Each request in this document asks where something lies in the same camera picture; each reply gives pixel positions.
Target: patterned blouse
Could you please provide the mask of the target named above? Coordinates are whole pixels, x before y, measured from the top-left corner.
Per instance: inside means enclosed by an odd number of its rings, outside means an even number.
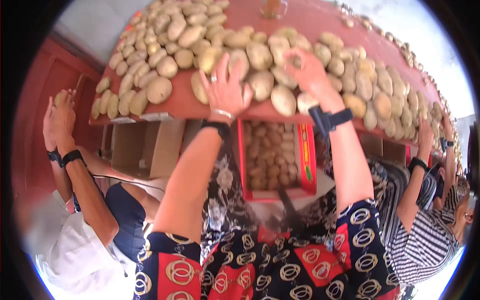
[[[138,255],[134,299],[393,299],[400,289],[373,204],[339,214],[332,251],[308,228],[251,226],[224,235],[200,265],[197,243],[151,233]]]

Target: silver bracelet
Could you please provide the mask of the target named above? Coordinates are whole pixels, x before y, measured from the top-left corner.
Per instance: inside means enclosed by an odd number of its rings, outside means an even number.
[[[224,116],[229,117],[232,120],[235,120],[235,116],[232,115],[231,113],[227,112],[227,111],[220,110],[220,109],[212,109],[212,112],[216,112],[219,115],[224,115]]]

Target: white shirt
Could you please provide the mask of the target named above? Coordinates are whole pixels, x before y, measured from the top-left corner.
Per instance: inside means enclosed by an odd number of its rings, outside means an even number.
[[[58,191],[52,196],[57,205],[49,214],[60,218],[61,231],[53,247],[32,257],[52,296],[57,300],[131,300],[136,262],[113,243],[104,247],[83,213],[70,214]]]

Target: person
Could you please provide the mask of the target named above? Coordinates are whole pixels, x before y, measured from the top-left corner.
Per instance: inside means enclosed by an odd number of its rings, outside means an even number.
[[[452,141],[452,125],[444,112],[443,126],[446,139]],[[401,224],[394,229],[395,235],[386,246],[402,285],[417,284],[443,270],[464,244],[464,229],[474,218],[473,208],[468,206],[469,192],[459,200],[456,191],[453,147],[447,148],[445,167],[439,168],[445,188],[439,189],[441,184],[437,185],[436,191],[441,193],[435,197],[433,209],[416,204],[432,143],[431,127],[419,118],[419,151],[412,159],[411,177],[396,207]]]
[[[301,67],[287,64],[286,72],[300,88],[318,99],[323,111],[344,110],[319,60],[298,48],[285,54],[286,61],[293,58]],[[218,154],[228,144],[230,125],[252,99],[249,85],[240,84],[242,63],[228,76],[228,59],[224,54],[211,82],[201,73],[211,113],[168,181],[152,233],[138,255],[134,298],[392,299],[398,281],[382,245],[370,170],[351,121],[329,133],[338,212],[332,251],[308,227],[274,232],[248,222],[249,213],[241,212],[244,202],[237,201],[241,194],[228,197],[238,169],[227,169]],[[211,178],[217,168],[222,175]],[[226,204],[225,213],[211,210],[214,216],[205,220],[212,197]],[[227,230],[200,265],[202,224]]]
[[[126,183],[111,186],[104,197],[90,173],[130,178],[75,145],[74,96],[63,90],[57,107],[50,97],[43,134],[50,156],[76,150],[81,155],[63,160],[64,166],[62,159],[51,162],[57,186],[52,195],[31,188],[18,196],[13,206],[18,233],[56,299],[131,299],[143,224],[153,222],[159,201]],[[73,214],[68,201],[74,202]]]

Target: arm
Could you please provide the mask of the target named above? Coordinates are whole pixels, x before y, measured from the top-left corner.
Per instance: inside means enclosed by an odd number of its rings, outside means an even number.
[[[66,97],[67,93],[60,92],[60,96]],[[75,97],[75,91],[72,92],[72,97]],[[57,148],[57,143],[55,142],[55,138],[52,135],[51,131],[51,123],[52,123],[52,112],[55,110],[55,107],[53,106],[53,98],[50,96],[48,98],[48,106],[47,106],[47,111],[45,112],[45,115],[43,117],[43,138],[45,140],[45,148],[47,151],[52,152]],[[70,179],[68,178],[67,172],[65,169],[60,168],[58,163],[56,161],[50,162],[52,165],[52,171],[53,171],[53,178],[55,180],[55,185],[57,187],[57,190],[60,193],[60,196],[62,197],[63,201],[65,203],[68,203],[70,199],[72,198],[72,183],[70,182]]]
[[[433,131],[427,122],[419,118],[419,151],[417,154],[418,158],[428,161],[430,156],[430,150],[432,148],[433,142]],[[407,188],[403,192],[398,206],[396,207],[396,213],[400,222],[402,222],[403,227],[407,233],[410,233],[412,229],[413,222],[417,216],[419,207],[417,205],[417,199],[420,193],[421,185],[423,183],[423,176],[425,175],[425,170],[422,167],[415,166],[410,176],[410,181],[408,182]]]
[[[248,85],[243,90],[240,86],[240,62],[227,78],[228,58],[225,54],[213,70],[212,76],[217,78],[215,82],[210,83],[203,72],[201,79],[212,110],[209,120],[230,125],[233,119],[215,111],[239,115],[250,105],[252,90]],[[168,180],[152,232],[172,233],[200,243],[202,208],[221,145],[217,129],[203,128],[198,132]]]
[[[447,113],[442,111],[443,116],[443,123],[444,123],[444,133],[445,139],[449,142],[453,141],[453,132],[452,132],[452,124],[450,123],[450,118],[448,117]],[[455,164],[455,153],[453,147],[447,148],[446,160],[445,160],[445,185],[444,185],[444,193],[442,195],[442,203],[445,203],[448,193],[450,189],[455,184],[455,172],[456,172],[456,164]]]
[[[323,111],[334,114],[345,109],[343,99],[333,89],[322,63],[312,53],[295,48],[285,56],[286,61],[300,58],[301,67],[287,64],[286,72],[297,80],[302,90],[318,99]],[[330,141],[339,213],[355,202],[373,198],[373,182],[352,122],[341,124],[330,132]]]
[[[57,143],[58,152],[63,157],[70,151],[76,150],[72,138],[75,113],[72,109],[71,95],[64,96],[53,112],[52,133]],[[82,207],[85,222],[92,227],[104,246],[109,245],[118,233],[119,226],[105,201],[98,192],[87,168],[79,159],[65,166],[73,191],[78,203]]]

